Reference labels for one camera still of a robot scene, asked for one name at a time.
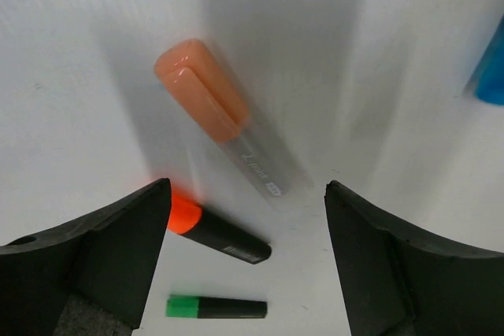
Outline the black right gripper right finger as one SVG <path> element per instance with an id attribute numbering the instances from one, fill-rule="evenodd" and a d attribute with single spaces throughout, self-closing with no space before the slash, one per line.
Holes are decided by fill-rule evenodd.
<path id="1" fill-rule="evenodd" d="M 332 181 L 328 229 L 353 335 L 501 335 L 503 255 L 426 231 Z"/>

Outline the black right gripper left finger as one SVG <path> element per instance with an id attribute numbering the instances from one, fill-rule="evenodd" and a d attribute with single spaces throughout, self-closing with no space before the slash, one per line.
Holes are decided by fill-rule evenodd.
<path id="1" fill-rule="evenodd" d="M 158 179 L 1 247 L 3 335 L 130 335 L 139 329 L 171 209 Z"/>

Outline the black green-capped highlighter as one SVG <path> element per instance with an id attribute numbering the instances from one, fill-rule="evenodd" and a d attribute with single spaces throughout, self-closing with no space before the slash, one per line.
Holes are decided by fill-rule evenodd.
<path id="1" fill-rule="evenodd" d="M 268 313 L 265 301 L 171 295 L 165 315 L 181 319 L 264 319 Z"/>

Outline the black orange-capped highlighter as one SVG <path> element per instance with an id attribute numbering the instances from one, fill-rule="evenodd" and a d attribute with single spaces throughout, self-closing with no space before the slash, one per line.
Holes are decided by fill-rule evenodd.
<path id="1" fill-rule="evenodd" d="M 167 229 L 248 264 L 259 264 L 268 260 L 272 254 L 272 248 L 267 242 L 218 216 L 178 190 L 172 191 Z"/>

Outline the black blue-capped highlighter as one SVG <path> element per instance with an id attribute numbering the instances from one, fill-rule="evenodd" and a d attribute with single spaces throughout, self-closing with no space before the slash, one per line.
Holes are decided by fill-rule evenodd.
<path id="1" fill-rule="evenodd" d="M 464 96 L 503 107 L 503 68 L 503 17 L 501 17 L 465 86 Z"/>

